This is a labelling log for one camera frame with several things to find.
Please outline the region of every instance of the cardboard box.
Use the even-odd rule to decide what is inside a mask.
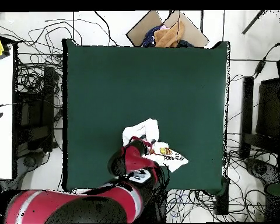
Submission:
[[[179,18],[185,25],[185,32],[181,39],[188,41],[193,46],[205,47],[209,42],[208,38],[183,13],[180,12],[179,16],[179,11],[174,11],[164,21],[164,25],[172,27]],[[145,34],[161,24],[162,21],[157,11],[151,10],[126,35],[133,46],[140,46]]]

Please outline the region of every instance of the green table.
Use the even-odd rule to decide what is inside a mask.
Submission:
[[[62,42],[65,190],[111,179],[107,162],[124,128],[148,118],[158,120],[160,141],[189,160],[167,189],[221,190],[226,42],[213,49]]]

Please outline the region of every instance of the blue fabric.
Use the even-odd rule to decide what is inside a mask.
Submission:
[[[151,46],[154,47],[154,46],[156,45],[156,44],[155,44],[155,37],[154,37],[153,35],[154,35],[155,31],[160,30],[161,27],[162,27],[162,25],[156,26],[156,27],[150,29],[150,30],[145,34],[145,38],[144,38],[144,40],[143,40],[143,42],[142,42],[142,45],[143,45],[144,47],[148,47],[148,46],[149,46],[149,47],[151,47]]]

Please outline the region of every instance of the black stand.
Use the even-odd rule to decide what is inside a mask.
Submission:
[[[253,86],[253,77],[245,77],[243,82],[242,129],[239,156],[241,159],[248,158],[250,156],[251,145],[280,155],[280,81],[276,78],[261,82],[256,128],[257,134],[251,133]]]

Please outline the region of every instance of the white table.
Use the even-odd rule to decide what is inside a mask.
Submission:
[[[0,60],[0,104],[12,102],[12,49]],[[12,178],[12,105],[0,107],[0,179]]]

